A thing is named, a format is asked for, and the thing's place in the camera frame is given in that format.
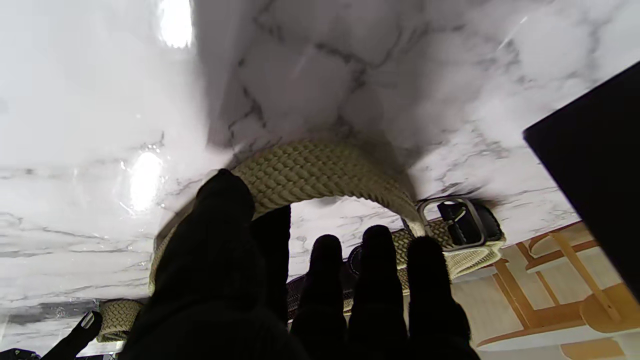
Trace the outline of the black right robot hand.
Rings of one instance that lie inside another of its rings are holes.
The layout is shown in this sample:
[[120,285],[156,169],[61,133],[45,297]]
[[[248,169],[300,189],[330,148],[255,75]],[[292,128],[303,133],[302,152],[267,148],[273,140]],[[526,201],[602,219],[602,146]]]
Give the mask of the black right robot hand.
[[78,353],[98,337],[102,323],[103,316],[100,312],[87,312],[71,332],[59,340],[41,360],[75,360]]

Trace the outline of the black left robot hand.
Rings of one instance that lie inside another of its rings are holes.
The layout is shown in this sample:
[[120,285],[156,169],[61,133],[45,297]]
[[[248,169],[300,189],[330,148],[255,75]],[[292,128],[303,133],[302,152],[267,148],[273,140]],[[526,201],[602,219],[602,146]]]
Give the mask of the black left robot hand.
[[291,208],[254,219],[247,185],[221,169],[198,191],[158,262],[155,289],[122,360],[477,360],[439,244],[407,249],[409,321],[391,231],[362,237],[354,303],[343,314],[337,237],[315,240],[300,303],[287,326]]

